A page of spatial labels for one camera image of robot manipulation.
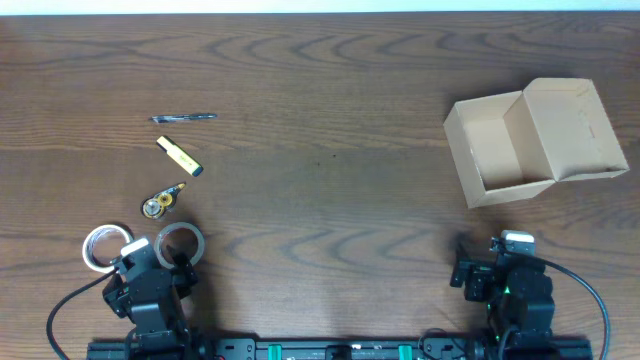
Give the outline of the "clear tape roll red-print core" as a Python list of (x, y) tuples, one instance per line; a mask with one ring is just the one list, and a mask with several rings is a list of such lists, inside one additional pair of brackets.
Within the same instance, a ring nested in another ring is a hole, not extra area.
[(195, 237), (197, 241), (197, 249), (193, 257), (190, 258), (190, 264), (196, 265), (204, 255), (205, 251), (205, 238), (202, 232), (193, 224), (187, 222), (176, 222), (167, 225), (164, 227), (156, 236), (156, 239), (153, 244), (153, 249), (156, 254), (156, 257), (160, 263), (160, 265), (166, 269), (174, 269), (176, 267), (176, 263), (169, 263), (165, 256), (162, 254), (162, 245), (164, 243), (165, 238), (177, 231), (177, 230), (189, 230)]

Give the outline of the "white-core clear tape roll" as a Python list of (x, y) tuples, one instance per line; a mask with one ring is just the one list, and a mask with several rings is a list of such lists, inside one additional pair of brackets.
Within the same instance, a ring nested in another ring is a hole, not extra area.
[(114, 266), (111, 264), (106, 264), (100, 262), (94, 256), (94, 248), (96, 244), (105, 239), (109, 234), (118, 234), (123, 238), (126, 244), (129, 244), (133, 241), (133, 235), (130, 231), (126, 230), (124, 227), (116, 225), (116, 224), (105, 224), (100, 225), (93, 229), (85, 238), (82, 245), (82, 258), (85, 265), (98, 273), (109, 273), (114, 270)]

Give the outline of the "yellow correction tape dispenser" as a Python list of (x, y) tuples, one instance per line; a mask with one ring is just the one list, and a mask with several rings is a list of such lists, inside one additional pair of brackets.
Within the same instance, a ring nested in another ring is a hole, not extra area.
[(142, 215), (152, 220), (162, 218), (176, 205), (178, 195), (185, 187), (186, 183), (181, 182), (146, 198), (140, 206)]

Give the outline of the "cardboard box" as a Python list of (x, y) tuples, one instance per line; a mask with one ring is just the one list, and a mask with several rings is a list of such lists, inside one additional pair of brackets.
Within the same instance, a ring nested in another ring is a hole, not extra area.
[(470, 208), (629, 169), (590, 79), (537, 78), (521, 91), (457, 101), (443, 126)]

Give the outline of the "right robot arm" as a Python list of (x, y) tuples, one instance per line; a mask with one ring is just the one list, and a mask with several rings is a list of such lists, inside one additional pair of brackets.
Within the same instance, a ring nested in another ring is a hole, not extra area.
[(501, 350), (535, 343), (550, 334), (555, 312), (553, 284), (545, 265), (534, 258), (536, 246), (494, 238), (492, 262), (474, 260), (462, 245), (450, 285), (464, 290), (464, 298), (487, 306), (487, 325)]

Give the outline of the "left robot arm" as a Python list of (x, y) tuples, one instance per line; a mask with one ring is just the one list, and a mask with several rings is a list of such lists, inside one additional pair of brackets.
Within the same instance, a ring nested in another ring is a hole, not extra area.
[(127, 245), (115, 259), (115, 275), (102, 291), (106, 304), (135, 325), (138, 347), (133, 355), (182, 355), (191, 346), (191, 332), (181, 300), (191, 294), (198, 277), (188, 257), (174, 256), (170, 269), (160, 264), (152, 245)]

